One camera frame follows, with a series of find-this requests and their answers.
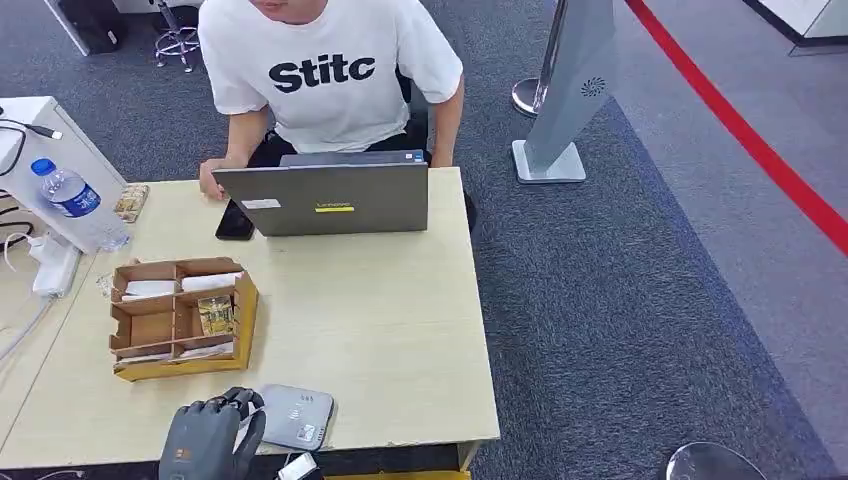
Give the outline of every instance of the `t-shirt logo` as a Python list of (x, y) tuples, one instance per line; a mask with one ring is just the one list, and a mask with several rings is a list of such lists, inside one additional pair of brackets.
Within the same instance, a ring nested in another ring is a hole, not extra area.
[(349, 79), (361, 81), (374, 74), (376, 60), (370, 57), (360, 58), (352, 63), (345, 60), (343, 54), (319, 55), (317, 65), (312, 59), (306, 59), (298, 67), (296, 63), (286, 62), (274, 65), (268, 76), (276, 82), (277, 90), (292, 93), (307, 87), (317, 87), (327, 83), (345, 83)]

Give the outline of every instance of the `man's arm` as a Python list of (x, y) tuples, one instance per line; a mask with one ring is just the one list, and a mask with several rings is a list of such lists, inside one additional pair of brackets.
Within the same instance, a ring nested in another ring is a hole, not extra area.
[(453, 149), (462, 120), (462, 105), (465, 101), (465, 76), (459, 79), (456, 93), (446, 102), (433, 105), (436, 117), (436, 138), (433, 142), (432, 167), (450, 167), (453, 165)]
[(257, 112), (230, 115), (227, 155), (212, 158), (200, 165), (200, 190), (215, 200), (224, 199), (224, 189), (212, 172), (219, 168), (244, 168), (268, 130), (268, 107)]

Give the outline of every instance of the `person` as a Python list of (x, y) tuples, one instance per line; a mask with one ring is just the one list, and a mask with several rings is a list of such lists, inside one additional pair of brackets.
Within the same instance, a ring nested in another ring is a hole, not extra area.
[(219, 168), (422, 148), (405, 132), (396, 71), (433, 107), (430, 166), (453, 164), (463, 65), (419, 0), (206, 0), (199, 37), (215, 106), (229, 116), (226, 155), (200, 166), (207, 196), (225, 197)]

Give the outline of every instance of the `water bottle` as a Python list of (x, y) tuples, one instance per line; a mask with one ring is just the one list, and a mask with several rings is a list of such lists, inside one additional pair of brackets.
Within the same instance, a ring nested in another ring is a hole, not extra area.
[(81, 229), (103, 250), (114, 252), (130, 241), (124, 221), (107, 206), (100, 195), (72, 170), (57, 169), (49, 158), (32, 162), (32, 171), (42, 178), (41, 194), (62, 215), (84, 223)]

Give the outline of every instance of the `robotic hand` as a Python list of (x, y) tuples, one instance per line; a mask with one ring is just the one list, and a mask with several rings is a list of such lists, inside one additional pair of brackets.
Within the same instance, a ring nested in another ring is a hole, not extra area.
[(233, 387), (219, 397), (177, 410), (159, 462), (159, 480), (244, 479), (265, 433), (265, 412), (259, 410), (233, 451), (250, 403), (257, 409), (265, 405), (253, 390)]

